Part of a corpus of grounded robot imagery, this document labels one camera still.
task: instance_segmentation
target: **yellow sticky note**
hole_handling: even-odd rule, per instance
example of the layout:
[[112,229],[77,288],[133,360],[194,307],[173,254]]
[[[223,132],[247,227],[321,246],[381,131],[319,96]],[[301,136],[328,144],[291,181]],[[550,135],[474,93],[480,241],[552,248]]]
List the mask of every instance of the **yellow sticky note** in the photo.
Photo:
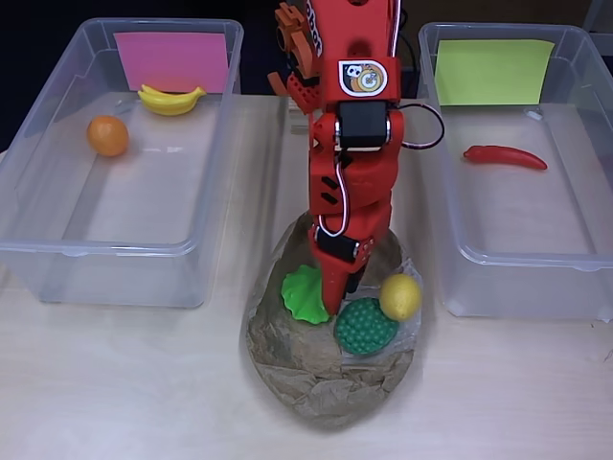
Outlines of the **yellow sticky note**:
[[435,81],[441,105],[538,104],[554,43],[441,40]]

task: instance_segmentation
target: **pink sticky note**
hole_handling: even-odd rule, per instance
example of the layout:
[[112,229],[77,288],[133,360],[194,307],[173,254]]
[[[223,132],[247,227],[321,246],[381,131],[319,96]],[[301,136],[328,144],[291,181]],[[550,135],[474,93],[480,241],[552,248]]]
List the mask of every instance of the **pink sticky note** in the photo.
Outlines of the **pink sticky note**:
[[125,32],[115,34],[132,91],[147,84],[158,91],[188,93],[197,86],[222,93],[228,78],[224,34]]

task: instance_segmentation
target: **clear plastic bin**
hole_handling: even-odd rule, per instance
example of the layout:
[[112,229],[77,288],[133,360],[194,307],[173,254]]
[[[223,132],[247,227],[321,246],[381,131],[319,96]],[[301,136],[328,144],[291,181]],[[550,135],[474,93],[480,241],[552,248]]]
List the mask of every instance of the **clear plastic bin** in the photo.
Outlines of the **clear plastic bin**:
[[[180,117],[127,87],[114,33],[224,34],[223,94]],[[42,301],[192,308],[215,277],[227,206],[224,151],[242,27],[210,19],[94,19],[76,32],[0,164],[0,259]],[[97,115],[121,118],[126,155],[92,151]]]
[[[445,141],[420,155],[439,294],[457,315],[610,320],[613,80],[582,29],[429,24],[420,97],[438,105],[441,40],[494,38],[555,48],[540,105],[443,107]],[[549,170],[469,165],[462,155],[472,145],[528,150]]]

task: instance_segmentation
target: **wooden table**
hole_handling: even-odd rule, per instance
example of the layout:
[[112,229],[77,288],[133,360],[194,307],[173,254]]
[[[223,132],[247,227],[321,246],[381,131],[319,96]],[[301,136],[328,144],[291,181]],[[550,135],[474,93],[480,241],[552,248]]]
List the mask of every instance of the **wooden table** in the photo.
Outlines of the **wooden table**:
[[[242,318],[271,244],[307,207],[306,138],[280,123],[277,98],[237,104],[208,305],[43,305],[0,271],[0,458],[612,458],[613,326],[453,317],[432,300],[423,219],[409,238],[428,281],[422,334],[395,393],[334,433],[277,402],[246,354]],[[396,196],[411,182],[410,155]],[[395,206],[396,221],[420,208]]]

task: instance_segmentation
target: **robot logo sticker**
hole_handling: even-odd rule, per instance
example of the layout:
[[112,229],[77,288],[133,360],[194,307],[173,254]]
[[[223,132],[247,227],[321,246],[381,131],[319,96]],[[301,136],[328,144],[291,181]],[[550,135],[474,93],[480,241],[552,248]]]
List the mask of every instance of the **robot logo sticker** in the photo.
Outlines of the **robot logo sticker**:
[[324,51],[324,44],[322,43],[322,37],[317,30],[317,20],[315,19],[315,9],[310,3],[310,0],[306,0],[306,20],[308,21],[308,28],[310,34],[313,37],[313,46],[315,47],[315,53],[317,57],[322,55]]
[[376,96],[387,86],[385,67],[375,60],[340,60],[338,79],[341,89],[356,98]]

